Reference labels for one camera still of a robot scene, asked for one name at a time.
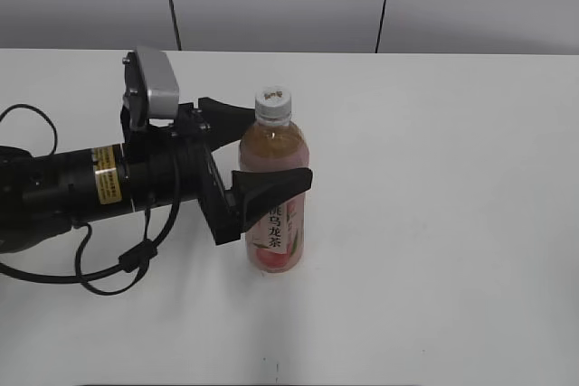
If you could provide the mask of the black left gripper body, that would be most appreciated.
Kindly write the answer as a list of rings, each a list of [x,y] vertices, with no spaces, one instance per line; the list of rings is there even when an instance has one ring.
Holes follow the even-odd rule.
[[[128,186],[137,210],[168,205],[170,212],[156,245],[168,236],[182,202],[197,200],[217,245],[240,238],[240,219],[233,194],[222,177],[206,143],[208,125],[198,105],[183,103],[177,118],[156,127],[149,121],[145,131],[128,128],[128,111],[120,112],[122,145]]]

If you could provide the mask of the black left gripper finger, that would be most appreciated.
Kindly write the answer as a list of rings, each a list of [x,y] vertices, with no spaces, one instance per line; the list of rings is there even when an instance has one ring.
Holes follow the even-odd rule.
[[[222,103],[211,98],[200,98],[198,109],[208,125],[206,143],[212,151],[238,142],[255,123],[255,110]]]
[[[313,172],[307,167],[255,173],[232,172],[232,188],[241,231],[252,228],[270,210],[311,188]]]

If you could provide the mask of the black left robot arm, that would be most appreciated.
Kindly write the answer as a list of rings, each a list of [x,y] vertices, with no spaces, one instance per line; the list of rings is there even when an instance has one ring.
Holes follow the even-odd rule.
[[[165,127],[129,127],[124,142],[33,157],[1,149],[1,251],[16,253],[85,222],[147,207],[198,201],[218,245],[239,240],[277,205],[310,189],[306,166],[272,173],[234,171],[225,188],[213,152],[241,139],[250,108],[201,98],[179,106]]]

